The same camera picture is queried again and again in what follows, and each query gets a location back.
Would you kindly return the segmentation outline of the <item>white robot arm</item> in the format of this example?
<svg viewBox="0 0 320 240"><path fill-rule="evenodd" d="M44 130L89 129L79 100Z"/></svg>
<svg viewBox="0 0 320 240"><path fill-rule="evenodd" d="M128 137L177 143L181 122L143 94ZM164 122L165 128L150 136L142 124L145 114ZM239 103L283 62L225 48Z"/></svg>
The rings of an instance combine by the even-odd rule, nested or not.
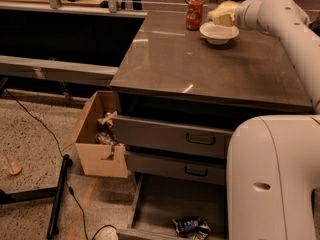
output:
<svg viewBox="0 0 320 240"><path fill-rule="evenodd" d="M245 0L233 12L237 27L280 41L314 113L255 117L234 131L226 167L229 240L316 240L320 38L294 0Z"/></svg>

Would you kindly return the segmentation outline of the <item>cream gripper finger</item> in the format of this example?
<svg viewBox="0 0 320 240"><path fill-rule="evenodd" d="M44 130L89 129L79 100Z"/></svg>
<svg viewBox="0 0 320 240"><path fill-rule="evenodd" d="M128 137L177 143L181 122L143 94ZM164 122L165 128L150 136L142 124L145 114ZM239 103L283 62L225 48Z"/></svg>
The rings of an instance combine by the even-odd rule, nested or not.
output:
<svg viewBox="0 0 320 240"><path fill-rule="evenodd" d="M221 25L225 27L232 27L233 26L233 18L231 14L223 14L213 18L213 22L216 25Z"/></svg>

